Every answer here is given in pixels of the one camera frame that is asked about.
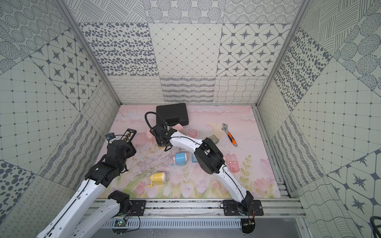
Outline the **pink pencil sharpener front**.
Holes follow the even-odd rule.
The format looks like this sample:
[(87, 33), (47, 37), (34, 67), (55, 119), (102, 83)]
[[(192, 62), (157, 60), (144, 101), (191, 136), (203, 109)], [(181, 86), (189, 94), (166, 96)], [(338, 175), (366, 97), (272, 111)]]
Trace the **pink pencil sharpener front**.
[(150, 146), (153, 144), (155, 137), (154, 135), (150, 132), (150, 130), (147, 130), (146, 132), (146, 139), (150, 143)]

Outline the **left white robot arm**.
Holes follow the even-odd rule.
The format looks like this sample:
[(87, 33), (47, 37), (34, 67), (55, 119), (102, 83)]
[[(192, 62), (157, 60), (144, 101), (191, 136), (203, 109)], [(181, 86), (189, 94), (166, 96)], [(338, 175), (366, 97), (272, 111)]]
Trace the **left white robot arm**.
[(110, 183), (126, 170), (126, 160), (136, 154), (130, 141), (113, 139), (107, 153), (90, 168), (79, 189), (59, 214), (38, 234), (39, 238), (90, 238), (101, 226), (119, 213), (130, 215), (130, 196), (113, 191), (94, 213), (81, 218)]

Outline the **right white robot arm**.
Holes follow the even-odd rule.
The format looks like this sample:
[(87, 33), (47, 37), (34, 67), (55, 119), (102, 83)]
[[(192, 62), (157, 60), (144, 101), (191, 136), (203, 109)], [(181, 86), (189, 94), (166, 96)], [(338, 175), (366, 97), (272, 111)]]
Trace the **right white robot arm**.
[(204, 140), (191, 138), (175, 129), (167, 129), (161, 124), (149, 127), (150, 133), (155, 137), (159, 146), (165, 148), (179, 147), (187, 152), (193, 153), (207, 174), (213, 175), (229, 191), (231, 198), (237, 205), (237, 210), (244, 215), (254, 215), (254, 197), (246, 190), (232, 175), (222, 152), (210, 139)]

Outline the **yellow pencil sharpener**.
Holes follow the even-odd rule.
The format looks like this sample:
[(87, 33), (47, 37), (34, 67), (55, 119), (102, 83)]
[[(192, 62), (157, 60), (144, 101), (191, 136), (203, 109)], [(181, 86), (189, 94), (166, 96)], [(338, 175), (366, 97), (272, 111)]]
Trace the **yellow pencil sharpener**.
[(147, 187), (153, 187), (154, 185), (164, 185), (166, 183), (166, 173), (159, 172), (149, 176), (150, 183)]

